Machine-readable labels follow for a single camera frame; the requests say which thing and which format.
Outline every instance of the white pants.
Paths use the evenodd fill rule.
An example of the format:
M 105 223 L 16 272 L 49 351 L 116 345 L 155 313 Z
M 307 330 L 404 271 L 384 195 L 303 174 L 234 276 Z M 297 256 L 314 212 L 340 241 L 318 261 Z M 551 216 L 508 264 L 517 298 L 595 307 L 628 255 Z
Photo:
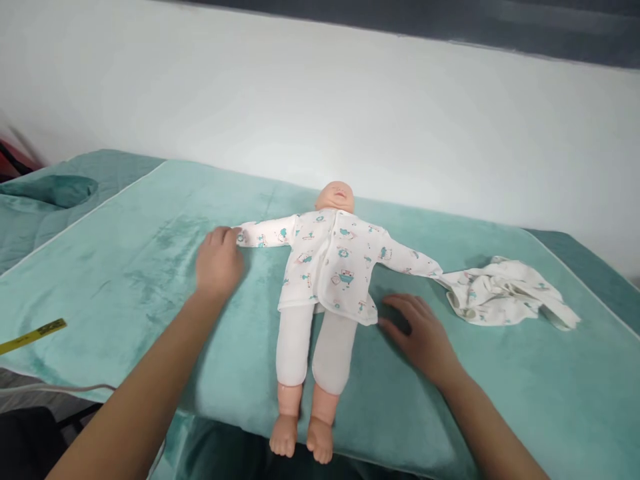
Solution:
M 307 376 L 313 308 L 304 305 L 280 313 L 275 368 L 282 385 L 300 385 Z M 340 395 L 347 384 L 357 326 L 357 322 L 331 312 L 325 312 L 322 320 L 311 369 L 315 382 L 332 395 Z

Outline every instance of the baby doll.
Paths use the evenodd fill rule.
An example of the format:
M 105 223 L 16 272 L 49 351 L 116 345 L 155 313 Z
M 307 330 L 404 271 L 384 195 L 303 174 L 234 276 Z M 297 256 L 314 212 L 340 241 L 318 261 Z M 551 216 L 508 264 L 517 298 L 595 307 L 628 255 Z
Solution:
M 269 442 L 278 455 L 293 456 L 311 320 L 318 304 L 325 310 L 311 366 L 315 388 L 307 448 L 316 461 L 328 463 L 333 456 L 331 426 L 349 378 L 356 327 L 377 322 L 369 296 L 374 264 L 422 277 L 438 277 L 442 270 L 428 256 L 394 241 L 383 228 L 356 217 L 353 192 L 346 183 L 328 184 L 315 208 L 301 215 L 244 223 L 238 245 L 291 247 L 278 305 L 279 416 Z

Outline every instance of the yellow measuring tape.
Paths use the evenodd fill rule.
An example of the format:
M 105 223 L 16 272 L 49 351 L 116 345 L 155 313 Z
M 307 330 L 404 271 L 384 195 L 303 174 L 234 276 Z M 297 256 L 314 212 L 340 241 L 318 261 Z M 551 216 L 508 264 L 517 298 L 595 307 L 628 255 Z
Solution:
M 51 323 L 43 325 L 37 330 L 29 332 L 22 337 L 18 337 L 5 343 L 0 343 L 0 355 L 4 355 L 6 352 L 16 350 L 16 348 L 20 348 L 23 345 L 28 345 L 32 342 L 35 342 L 36 340 L 40 340 L 42 337 L 46 337 L 48 334 L 61 330 L 66 326 L 67 322 L 65 322 L 64 319 L 58 319 L 56 321 L 52 321 Z

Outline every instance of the doll leg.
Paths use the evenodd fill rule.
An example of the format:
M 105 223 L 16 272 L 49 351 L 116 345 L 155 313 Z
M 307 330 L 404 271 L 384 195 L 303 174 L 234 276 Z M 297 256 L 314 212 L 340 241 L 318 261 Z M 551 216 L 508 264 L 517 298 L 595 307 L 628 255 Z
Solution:
M 313 353 L 313 405 L 307 434 L 307 448 L 320 463 L 333 456 L 331 426 L 340 394 L 349 378 L 351 350 L 357 322 L 326 312 Z
M 291 307 L 280 313 L 280 332 L 275 353 L 278 377 L 279 416 L 269 446 L 277 455 L 291 458 L 298 436 L 302 382 L 307 376 L 307 358 L 314 305 Z

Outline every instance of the doll foot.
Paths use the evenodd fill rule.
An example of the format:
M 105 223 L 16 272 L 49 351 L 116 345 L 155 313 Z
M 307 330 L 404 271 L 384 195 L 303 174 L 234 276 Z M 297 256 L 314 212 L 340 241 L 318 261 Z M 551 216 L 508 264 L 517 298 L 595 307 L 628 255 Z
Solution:
M 333 458 L 331 426 L 316 417 L 311 417 L 307 434 L 307 448 L 313 452 L 313 458 L 316 462 L 322 465 L 329 463 Z
M 284 455 L 291 458 L 295 450 L 295 441 L 298 438 L 298 417 L 292 415 L 280 415 L 275 421 L 269 446 L 276 455 Z

